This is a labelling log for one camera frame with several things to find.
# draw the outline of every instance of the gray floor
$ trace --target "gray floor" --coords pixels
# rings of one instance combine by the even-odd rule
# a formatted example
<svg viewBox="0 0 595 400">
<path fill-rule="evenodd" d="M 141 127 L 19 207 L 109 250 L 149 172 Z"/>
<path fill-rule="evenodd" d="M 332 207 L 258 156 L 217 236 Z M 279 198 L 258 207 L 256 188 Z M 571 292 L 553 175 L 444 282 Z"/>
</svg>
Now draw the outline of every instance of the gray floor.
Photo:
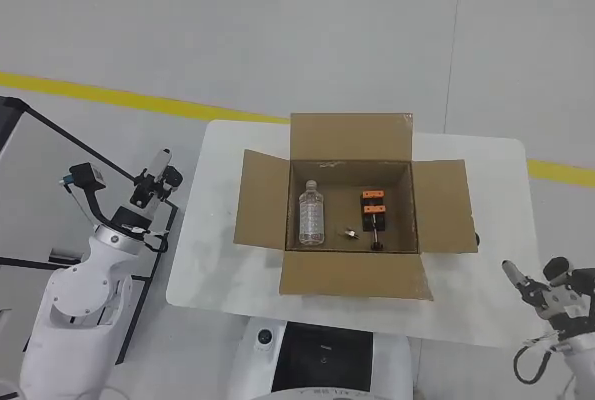
<svg viewBox="0 0 595 400">
<path fill-rule="evenodd" d="M 518 138 L 530 158 L 595 168 L 595 0 L 0 0 L 0 70 L 277 116 L 410 111 L 419 132 Z M 0 94 L 130 171 L 171 147 L 191 181 L 205 121 Z M 531 188 L 542 260 L 595 266 L 595 190 Z M 113 382 L 134 400 L 220 398 L 244 322 L 166 306 L 161 272 Z M 569 376 L 553 359 L 524 387 L 511 350 L 414 345 L 429 399 L 553 398 Z"/>
</svg>

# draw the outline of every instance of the clear plastic bottle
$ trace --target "clear plastic bottle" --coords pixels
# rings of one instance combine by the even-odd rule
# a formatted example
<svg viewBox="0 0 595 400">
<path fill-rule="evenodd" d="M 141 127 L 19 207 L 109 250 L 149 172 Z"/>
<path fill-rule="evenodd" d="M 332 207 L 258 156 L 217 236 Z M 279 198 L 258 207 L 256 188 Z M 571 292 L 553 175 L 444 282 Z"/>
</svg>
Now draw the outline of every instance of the clear plastic bottle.
<svg viewBox="0 0 595 400">
<path fill-rule="evenodd" d="M 312 180 L 299 196 L 299 241 L 309 246 L 324 243 L 324 196 Z"/>
</svg>

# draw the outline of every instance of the orange clamp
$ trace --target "orange clamp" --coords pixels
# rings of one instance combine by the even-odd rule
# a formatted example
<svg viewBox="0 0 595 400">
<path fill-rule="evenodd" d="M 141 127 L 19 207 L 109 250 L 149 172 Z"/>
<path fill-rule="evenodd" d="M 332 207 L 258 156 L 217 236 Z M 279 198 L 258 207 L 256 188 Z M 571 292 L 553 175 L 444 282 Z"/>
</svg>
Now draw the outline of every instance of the orange clamp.
<svg viewBox="0 0 595 400">
<path fill-rule="evenodd" d="M 386 212 L 386 206 L 364 206 L 364 214 L 378 214 Z"/>
<path fill-rule="evenodd" d="M 361 197 L 363 199 L 378 199 L 384 197 L 383 190 L 365 190 L 362 192 Z"/>
</svg>

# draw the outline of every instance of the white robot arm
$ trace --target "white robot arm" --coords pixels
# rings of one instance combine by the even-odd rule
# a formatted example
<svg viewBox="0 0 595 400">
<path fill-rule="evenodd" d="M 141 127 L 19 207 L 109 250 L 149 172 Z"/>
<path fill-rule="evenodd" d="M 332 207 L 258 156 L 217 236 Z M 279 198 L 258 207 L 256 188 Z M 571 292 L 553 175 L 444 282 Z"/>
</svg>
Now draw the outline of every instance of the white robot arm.
<svg viewBox="0 0 595 400">
<path fill-rule="evenodd" d="M 520 376 L 517 366 L 528 346 L 517 353 L 514 359 L 517 379 L 527 385 L 535 384 L 546 370 L 551 354 L 563 353 L 576 380 L 575 398 L 595 400 L 595 268 L 574 269 L 567 259 L 553 258 L 544 267 L 544 276 L 549 281 L 546 285 L 524 276 L 510 261 L 504 261 L 502 267 L 522 300 L 550 323 L 558 337 L 558 343 L 550 347 L 537 375 L 530 380 Z M 584 295 L 590 297 L 590 309 L 582 299 Z"/>
<path fill-rule="evenodd" d="M 181 183 L 162 150 L 135 180 L 130 201 L 106 219 L 94 192 L 105 187 L 90 164 L 70 169 L 64 178 L 84 190 L 90 209 L 102 223 L 89 239 L 90 256 L 55 271 L 39 307 L 22 364 L 20 388 L 29 400 L 96 400 L 117 359 L 130 319 L 132 263 L 144 246 L 144 234 L 155 210 Z M 96 326 L 73 325 L 70 319 L 105 307 L 107 321 Z"/>
</svg>

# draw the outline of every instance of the open cardboard box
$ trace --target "open cardboard box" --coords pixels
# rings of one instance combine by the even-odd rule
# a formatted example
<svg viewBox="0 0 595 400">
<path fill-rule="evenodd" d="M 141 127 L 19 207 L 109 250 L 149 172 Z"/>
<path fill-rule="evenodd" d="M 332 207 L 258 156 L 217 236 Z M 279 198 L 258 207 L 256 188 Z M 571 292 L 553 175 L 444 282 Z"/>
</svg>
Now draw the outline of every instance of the open cardboard box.
<svg viewBox="0 0 595 400">
<path fill-rule="evenodd" d="M 420 253 L 476 253 L 463 160 L 412 161 L 411 114 L 293 114 L 290 160 L 246 150 L 237 244 L 284 250 L 279 292 L 432 300 Z M 299 242 L 299 195 L 317 181 L 325 241 Z M 360 197 L 384 190 L 384 250 Z M 341 235 L 351 227 L 360 239 Z"/>
</svg>

